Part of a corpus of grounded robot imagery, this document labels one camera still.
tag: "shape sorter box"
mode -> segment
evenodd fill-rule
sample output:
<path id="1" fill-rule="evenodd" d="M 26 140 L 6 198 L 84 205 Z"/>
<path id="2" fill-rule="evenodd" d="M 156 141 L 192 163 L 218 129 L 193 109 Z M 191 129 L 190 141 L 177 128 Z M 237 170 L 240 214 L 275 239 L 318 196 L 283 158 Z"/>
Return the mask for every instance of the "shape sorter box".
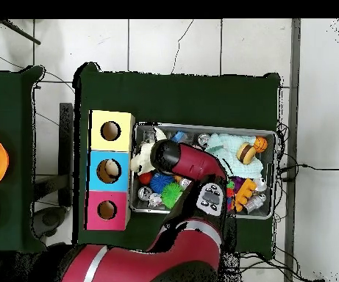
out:
<path id="1" fill-rule="evenodd" d="M 90 110 L 88 117 L 85 230 L 123 231 L 130 217 L 130 154 L 135 118 L 127 112 L 100 110 Z M 106 129 L 116 131 L 110 134 Z M 108 165 L 118 167 L 118 174 L 108 173 Z M 102 217 L 105 203 L 113 208 L 108 218 Z"/>

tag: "blue toy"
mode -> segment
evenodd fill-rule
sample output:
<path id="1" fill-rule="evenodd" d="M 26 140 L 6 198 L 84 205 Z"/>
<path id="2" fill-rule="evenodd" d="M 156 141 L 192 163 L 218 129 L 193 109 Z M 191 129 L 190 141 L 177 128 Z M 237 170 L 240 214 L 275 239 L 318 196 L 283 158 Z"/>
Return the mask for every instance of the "blue toy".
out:
<path id="1" fill-rule="evenodd" d="M 171 138 L 174 142 L 182 142 L 186 138 L 186 134 L 182 131 L 178 131 L 175 135 Z"/>
<path id="2" fill-rule="evenodd" d="M 161 173 L 155 173 L 154 176 L 152 176 L 149 186 L 154 192 L 156 192 L 157 194 L 161 194 L 161 192 L 163 192 L 164 187 L 173 182 L 174 182 L 173 176 L 166 176 Z"/>

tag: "metal tray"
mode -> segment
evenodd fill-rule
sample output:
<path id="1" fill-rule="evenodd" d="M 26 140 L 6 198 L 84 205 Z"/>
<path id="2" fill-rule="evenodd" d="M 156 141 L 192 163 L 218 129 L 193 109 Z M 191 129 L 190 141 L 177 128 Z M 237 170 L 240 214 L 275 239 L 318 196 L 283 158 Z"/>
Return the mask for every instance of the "metal tray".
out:
<path id="1" fill-rule="evenodd" d="M 263 163 L 262 177 L 267 182 L 267 190 L 265 191 L 266 201 L 258 210 L 252 211 L 247 214 L 244 210 L 238 212 L 237 218 L 249 218 L 256 220 L 266 220 L 274 213 L 275 206 L 275 187 L 276 187 L 276 155 L 278 148 L 278 136 L 273 131 L 265 130 L 250 130 L 250 129 L 234 129 L 234 128 L 221 128 L 212 126 L 190 126 L 182 124 L 172 123 L 157 123 L 155 127 L 161 129 L 167 138 L 170 138 L 177 131 L 183 131 L 187 134 L 194 134 L 194 143 L 198 135 L 207 134 L 232 134 L 232 135 L 249 135 L 249 136 L 262 136 L 267 139 L 268 147 L 262 153 L 257 153 L 256 157 Z M 132 157 L 138 152 L 138 146 L 143 141 L 144 131 L 152 129 L 152 125 L 146 122 L 139 122 L 135 124 L 133 129 L 133 135 L 135 138 L 135 149 L 132 150 Z M 141 201 L 138 197 L 138 189 L 140 188 L 140 182 L 138 175 L 132 172 L 130 178 L 130 196 L 129 204 L 134 212 L 143 213 L 159 213 L 168 214 L 171 210 L 166 208 L 164 205 L 158 206 L 157 208 L 148 208 L 148 201 Z"/>

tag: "circular hole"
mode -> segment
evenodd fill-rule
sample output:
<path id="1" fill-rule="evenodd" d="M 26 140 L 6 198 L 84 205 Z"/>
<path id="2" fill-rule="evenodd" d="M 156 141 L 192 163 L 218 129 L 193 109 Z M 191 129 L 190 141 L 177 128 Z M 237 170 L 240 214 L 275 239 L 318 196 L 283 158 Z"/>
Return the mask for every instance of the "circular hole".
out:
<path id="1" fill-rule="evenodd" d="M 104 220 L 111 220 L 117 213 L 117 206 L 112 201 L 103 201 L 97 207 L 97 213 Z"/>
<path id="2" fill-rule="evenodd" d="M 121 176 L 121 166 L 114 159 L 102 160 L 97 166 L 96 174 L 106 184 L 115 183 Z"/>
<path id="3" fill-rule="evenodd" d="M 114 121 L 107 121 L 101 127 L 101 136 L 104 140 L 116 140 L 121 135 L 120 126 Z"/>

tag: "pink box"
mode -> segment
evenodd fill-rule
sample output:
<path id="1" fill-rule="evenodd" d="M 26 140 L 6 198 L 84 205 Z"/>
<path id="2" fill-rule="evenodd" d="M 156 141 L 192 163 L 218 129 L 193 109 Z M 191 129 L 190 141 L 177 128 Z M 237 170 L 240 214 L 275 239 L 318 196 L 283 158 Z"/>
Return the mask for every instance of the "pink box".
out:
<path id="1" fill-rule="evenodd" d="M 86 230 L 124 231 L 130 217 L 130 209 L 127 206 L 127 196 L 127 192 L 101 192 L 90 190 L 88 207 L 85 207 L 87 213 L 87 224 L 85 224 Z M 113 218 L 105 220 L 100 217 L 98 207 L 103 201 L 111 201 L 114 203 L 116 211 Z"/>

